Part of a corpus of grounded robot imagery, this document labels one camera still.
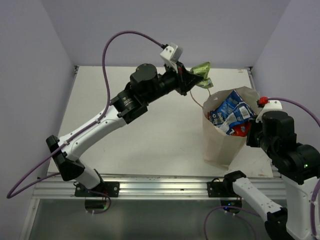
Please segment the white paper bag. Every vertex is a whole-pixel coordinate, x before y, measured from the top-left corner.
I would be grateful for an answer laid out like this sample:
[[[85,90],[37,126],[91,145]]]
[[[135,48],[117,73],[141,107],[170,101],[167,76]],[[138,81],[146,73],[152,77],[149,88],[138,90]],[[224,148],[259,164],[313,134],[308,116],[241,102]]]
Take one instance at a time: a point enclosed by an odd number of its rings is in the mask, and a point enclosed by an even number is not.
[[[208,164],[227,170],[246,143],[246,136],[228,135],[214,126],[208,119],[208,113],[216,110],[232,89],[210,94],[200,105],[202,110],[202,131],[204,135],[203,159]]]

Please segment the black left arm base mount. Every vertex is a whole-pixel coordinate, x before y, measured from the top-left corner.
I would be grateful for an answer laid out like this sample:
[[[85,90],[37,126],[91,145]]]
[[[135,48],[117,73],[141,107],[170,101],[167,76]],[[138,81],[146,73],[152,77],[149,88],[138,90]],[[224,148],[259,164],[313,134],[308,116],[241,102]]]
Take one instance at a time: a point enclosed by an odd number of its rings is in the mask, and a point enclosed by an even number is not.
[[[105,181],[104,183],[98,184],[93,189],[87,189],[82,184],[74,182],[76,197],[103,197],[107,195],[110,198],[117,198],[120,191],[120,183],[118,181]]]

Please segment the red Doritos chip bag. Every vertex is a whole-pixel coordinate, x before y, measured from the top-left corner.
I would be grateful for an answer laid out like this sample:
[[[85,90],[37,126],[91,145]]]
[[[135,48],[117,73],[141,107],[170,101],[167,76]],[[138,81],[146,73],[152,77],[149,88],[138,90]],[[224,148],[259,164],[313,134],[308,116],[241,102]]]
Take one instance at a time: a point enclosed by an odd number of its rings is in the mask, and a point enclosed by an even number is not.
[[[249,122],[235,125],[231,128],[229,135],[235,137],[246,137],[250,130],[250,127],[251,124]]]

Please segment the small light green packet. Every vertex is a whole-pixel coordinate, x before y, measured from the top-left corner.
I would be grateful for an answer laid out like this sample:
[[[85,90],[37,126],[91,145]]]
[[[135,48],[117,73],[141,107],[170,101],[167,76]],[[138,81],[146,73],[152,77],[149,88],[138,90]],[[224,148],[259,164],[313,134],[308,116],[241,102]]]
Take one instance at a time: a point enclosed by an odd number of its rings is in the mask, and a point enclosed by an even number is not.
[[[210,89],[214,86],[209,72],[211,69],[211,63],[209,61],[196,65],[190,69],[190,72],[202,77],[202,80],[196,84],[197,87],[202,89]]]

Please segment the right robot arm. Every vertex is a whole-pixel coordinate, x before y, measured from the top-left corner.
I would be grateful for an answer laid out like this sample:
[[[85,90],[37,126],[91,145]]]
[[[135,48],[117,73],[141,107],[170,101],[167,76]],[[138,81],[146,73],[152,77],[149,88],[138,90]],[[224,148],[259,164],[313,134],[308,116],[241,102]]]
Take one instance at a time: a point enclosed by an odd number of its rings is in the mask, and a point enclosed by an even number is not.
[[[280,110],[251,120],[246,145],[261,148],[277,168],[285,187],[286,207],[254,187],[239,170],[224,176],[223,192],[244,198],[263,219],[272,240],[318,240],[319,151],[297,141],[294,119]]]

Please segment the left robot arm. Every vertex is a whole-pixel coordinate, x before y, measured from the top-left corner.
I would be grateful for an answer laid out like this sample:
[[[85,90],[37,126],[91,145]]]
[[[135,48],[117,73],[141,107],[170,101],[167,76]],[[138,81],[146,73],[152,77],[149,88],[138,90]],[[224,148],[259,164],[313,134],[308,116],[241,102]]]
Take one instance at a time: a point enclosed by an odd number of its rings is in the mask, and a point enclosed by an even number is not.
[[[152,64],[139,65],[130,75],[124,90],[90,121],[69,134],[61,137],[51,135],[46,139],[62,179],[65,182],[77,181],[92,196],[101,195],[103,180],[97,170],[80,161],[81,155],[106,135],[146,113],[150,103],[172,91],[185,96],[203,79],[180,62],[176,70],[166,67],[164,74],[159,74]]]

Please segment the blue cookie packet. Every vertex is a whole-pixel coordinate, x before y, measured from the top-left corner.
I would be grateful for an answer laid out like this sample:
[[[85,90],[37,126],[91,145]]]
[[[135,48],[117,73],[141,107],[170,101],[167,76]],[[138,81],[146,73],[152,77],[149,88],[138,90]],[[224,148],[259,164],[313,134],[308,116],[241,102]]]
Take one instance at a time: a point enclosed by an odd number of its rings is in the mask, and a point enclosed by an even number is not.
[[[218,129],[229,135],[231,128],[250,123],[255,116],[253,109],[233,90],[216,110],[207,113],[207,119]]]

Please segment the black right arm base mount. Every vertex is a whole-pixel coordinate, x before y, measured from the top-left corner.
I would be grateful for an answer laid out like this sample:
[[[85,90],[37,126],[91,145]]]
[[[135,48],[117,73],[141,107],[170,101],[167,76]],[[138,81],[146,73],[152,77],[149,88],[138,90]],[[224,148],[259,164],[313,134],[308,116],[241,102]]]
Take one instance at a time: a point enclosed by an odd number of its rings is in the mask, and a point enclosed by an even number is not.
[[[206,183],[207,195],[209,198],[237,198],[239,197],[233,191],[227,190],[223,181],[214,178]]]

